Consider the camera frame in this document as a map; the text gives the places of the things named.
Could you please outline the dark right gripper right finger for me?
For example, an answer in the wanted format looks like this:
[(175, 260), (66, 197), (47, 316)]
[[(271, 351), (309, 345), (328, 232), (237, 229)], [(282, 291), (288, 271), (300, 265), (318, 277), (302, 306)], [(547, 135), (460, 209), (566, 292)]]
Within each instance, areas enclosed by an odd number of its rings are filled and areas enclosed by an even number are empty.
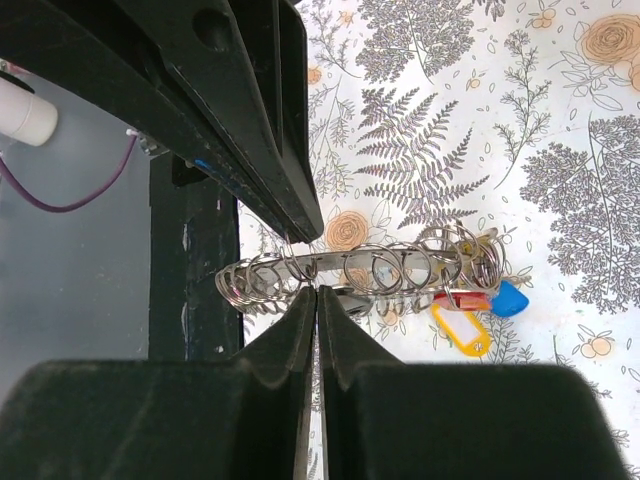
[(624, 479), (584, 379), (554, 365), (406, 364), (318, 293), (332, 479)]

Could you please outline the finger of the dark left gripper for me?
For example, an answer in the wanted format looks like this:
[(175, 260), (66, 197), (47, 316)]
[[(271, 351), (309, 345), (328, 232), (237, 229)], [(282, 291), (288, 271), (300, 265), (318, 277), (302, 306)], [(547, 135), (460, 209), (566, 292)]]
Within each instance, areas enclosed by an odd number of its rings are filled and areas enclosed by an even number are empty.
[(1, 55), (114, 115), (194, 166), (153, 137), (160, 133), (183, 140), (186, 123), (154, 92), (139, 51), (145, 36), (118, 2), (5, 1)]
[(288, 240), (324, 230), (309, 165), (307, 38), (292, 1), (120, 1), (152, 88), (185, 121), (154, 139)]

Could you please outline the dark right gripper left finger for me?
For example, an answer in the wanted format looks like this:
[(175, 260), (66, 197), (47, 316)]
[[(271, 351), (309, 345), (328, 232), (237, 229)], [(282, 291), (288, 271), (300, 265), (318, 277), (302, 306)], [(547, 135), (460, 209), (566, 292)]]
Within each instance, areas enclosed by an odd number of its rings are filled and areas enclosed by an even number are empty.
[(316, 293), (224, 361), (50, 361), (1, 409), (5, 479), (302, 479)]

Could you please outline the blue key tag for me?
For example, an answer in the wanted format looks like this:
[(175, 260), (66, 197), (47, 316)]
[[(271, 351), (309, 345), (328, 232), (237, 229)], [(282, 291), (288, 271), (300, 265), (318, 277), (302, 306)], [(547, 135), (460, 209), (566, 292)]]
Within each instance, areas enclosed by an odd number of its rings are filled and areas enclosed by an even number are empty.
[(523, 312), (529, 299), (507, 280), (502, 280), (496, 295), (491, 299), (490, 312), (497, 317), (509, 318)]

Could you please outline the red key tag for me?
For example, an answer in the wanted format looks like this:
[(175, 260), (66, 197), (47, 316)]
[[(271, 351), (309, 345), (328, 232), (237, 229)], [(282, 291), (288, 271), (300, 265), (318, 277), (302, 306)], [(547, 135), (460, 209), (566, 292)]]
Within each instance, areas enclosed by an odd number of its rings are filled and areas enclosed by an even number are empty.
[(450, 311), (490, 311), (492, 308), (489, 296), (475, 291), (438, 293), (433, 303)]

